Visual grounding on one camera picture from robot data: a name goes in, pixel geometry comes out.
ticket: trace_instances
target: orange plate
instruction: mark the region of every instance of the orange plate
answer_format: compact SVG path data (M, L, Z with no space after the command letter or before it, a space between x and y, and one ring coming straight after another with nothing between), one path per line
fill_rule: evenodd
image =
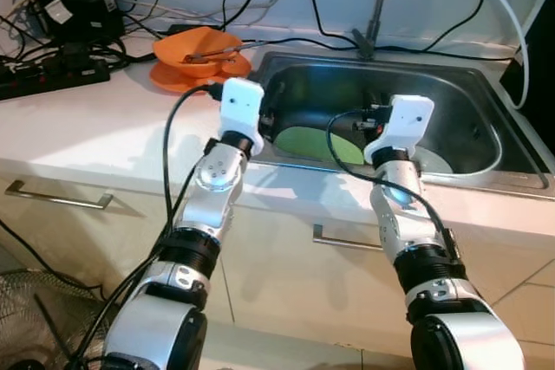
M209 81L224 82L232 77L246 77L251 72L251 63L241 54L233 57L234 63L227 62L223 70L211 77L192 78L184 75L179 69L158 62L150 70L150 80L155 86L173 93L183 94L185 91L206 84Z
M218 59L232 58L237 52L213 55L211 58L214 58L215 61L204 64L184 63L186 55L218 51L241 45L241 43L236 36L203 26L156 41L153 44L153 51L156 57L166 65L179 68L185 75L201 78L217 74L223 65Z

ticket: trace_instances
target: metal handle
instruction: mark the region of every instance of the metal handle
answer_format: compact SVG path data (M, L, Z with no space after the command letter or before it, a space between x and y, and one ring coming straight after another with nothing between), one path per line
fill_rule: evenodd
M380 244L357 243L350 242L349 240L342 240L341 238L324 237L323 227L320 224L314 224L312 227L312 242L329 244L331 246L348 247L350 249L383 251L383 247Z
M98 202L95 203L91 201L84 201L82 199L62 198L57 197L56 195L46 195L40 194L38 192L21 191L24 185L25 183L23 181L16 179L8 188L6 188L4 194L11 195L13 197L31 198L41 201L49 201L51 203L73 205L75 207L94 208L95 210L105 210L114 197L112 194L104 192Z

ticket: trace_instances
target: white countertop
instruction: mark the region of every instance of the white countertop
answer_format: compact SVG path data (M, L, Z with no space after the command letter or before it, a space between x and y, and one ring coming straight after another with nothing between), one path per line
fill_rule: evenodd
M134 54L149 40L133 40ZM328 54L321 49L306 49ZM245 51L256 67L261 51ZM379 54L380 60L479 68L495 86L502 64L423 55ZM152 64L135 64L110 82L0 102L0 170L132 191L162 193L161 139L175 94L148 79ZM174 189L219 126L218 103L194 96L181 108L170 141ZM249 164L240 204L375 222L371 185L346 174ZM427 185L425 197L448 225L474 224L506 232L515 243L532 233L555 247L555 203Z

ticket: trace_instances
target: white tube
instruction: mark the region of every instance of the white tube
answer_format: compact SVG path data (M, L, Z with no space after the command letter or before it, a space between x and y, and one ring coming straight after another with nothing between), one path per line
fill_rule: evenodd
M511 17L511 20L513 21L513 24L514 24L514 28L517 30L517 34L519 35L519 43L521 47L520 50L522 51L522 62L523 62L523 68L524 68L524 87L522 88L522 96L520 97L520 102L518 105L514 104L513 100L511 100L510 97L509 97L509 101L511 103L511 106L514 109L520 110L524 106L524 103L526 103L526 99L528 98L528 85L530 84L530 62L528 59L528 48L526 46L524 30L520 26L519 19L514 14L514 10L511 8L511 5L509 4L509 2L507 2L507 0L499 0L499 1L501 2L501 4L503 4L503 7Z

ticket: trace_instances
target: sink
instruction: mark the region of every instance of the sink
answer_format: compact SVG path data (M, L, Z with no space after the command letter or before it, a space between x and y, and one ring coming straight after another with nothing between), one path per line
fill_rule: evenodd
M276 138L291 127L324 131L336 114L418 94L435 107L415 159L432 155L442 166L421 161L424 182L555 199L553 176L478 70L268 52L250 78L265 90L258 163L336 171L326 158L280 149ZM375 133L353 129L356 121L340 119L333 133L362 150ZM351 167L373 173L369 165Z

